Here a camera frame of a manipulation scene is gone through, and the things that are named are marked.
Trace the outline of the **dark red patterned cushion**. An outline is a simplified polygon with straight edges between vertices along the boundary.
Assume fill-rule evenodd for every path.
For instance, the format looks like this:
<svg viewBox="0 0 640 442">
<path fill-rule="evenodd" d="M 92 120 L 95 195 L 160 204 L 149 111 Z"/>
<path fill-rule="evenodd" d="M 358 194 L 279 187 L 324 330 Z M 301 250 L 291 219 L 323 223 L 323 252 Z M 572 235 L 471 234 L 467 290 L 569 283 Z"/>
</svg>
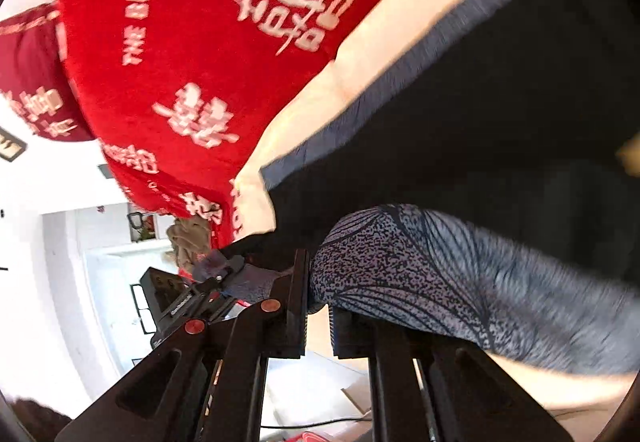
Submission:
<svg viewBox="0 0 640 442">
<path fill-rule="evenodd" d="M 64 59 L 61 13 L 52 2 L 1 22 L 1 95 L 30 131 L 60 142 L 96 139 Z"/>
</svg>

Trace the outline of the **red blanket with white characters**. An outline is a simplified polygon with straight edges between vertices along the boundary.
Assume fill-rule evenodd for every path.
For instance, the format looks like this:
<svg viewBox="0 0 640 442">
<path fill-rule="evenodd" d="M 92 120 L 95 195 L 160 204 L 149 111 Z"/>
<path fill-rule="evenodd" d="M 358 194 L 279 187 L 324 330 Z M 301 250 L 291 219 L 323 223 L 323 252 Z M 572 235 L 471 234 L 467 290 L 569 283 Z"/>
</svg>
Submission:
<svg viewBox="0 0 640 442">
<path fill-rule="evenodd" d="M 220 248 L 262 133 L 379 1 L 60 0 L 66 68 L 122 191 Z"/>
</svg>

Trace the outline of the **cream sofa cushion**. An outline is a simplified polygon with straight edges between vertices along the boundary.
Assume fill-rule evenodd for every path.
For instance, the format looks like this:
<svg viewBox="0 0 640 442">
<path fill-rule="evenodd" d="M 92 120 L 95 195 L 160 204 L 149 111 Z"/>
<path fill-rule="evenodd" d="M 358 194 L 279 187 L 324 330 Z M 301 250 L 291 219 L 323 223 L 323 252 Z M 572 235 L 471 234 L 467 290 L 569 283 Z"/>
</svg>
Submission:
<svg viewBox="0 0 640 442">
<path fill-rule="evenodd" d="M 376 77 L 462 0 L 381 0 L 262 133 L 233 181 L 236 239 L 273 230 L 274 211 L 259 170 L 333 121 Z"/>
</svg>

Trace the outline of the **dark blue patterned pants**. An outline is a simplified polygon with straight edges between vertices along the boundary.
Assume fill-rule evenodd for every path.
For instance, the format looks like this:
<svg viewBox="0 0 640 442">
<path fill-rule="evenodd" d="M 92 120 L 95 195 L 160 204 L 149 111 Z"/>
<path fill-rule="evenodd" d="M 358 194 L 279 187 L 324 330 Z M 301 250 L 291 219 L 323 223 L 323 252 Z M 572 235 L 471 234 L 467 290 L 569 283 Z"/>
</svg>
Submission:
<svg viewBox="0 0 640 442">
<path fill-rule="evenodd" d="M 638 0 L 465 0 L 262 171 L 310 304 L 573 374 L 639 368 Z"/>
</svg>

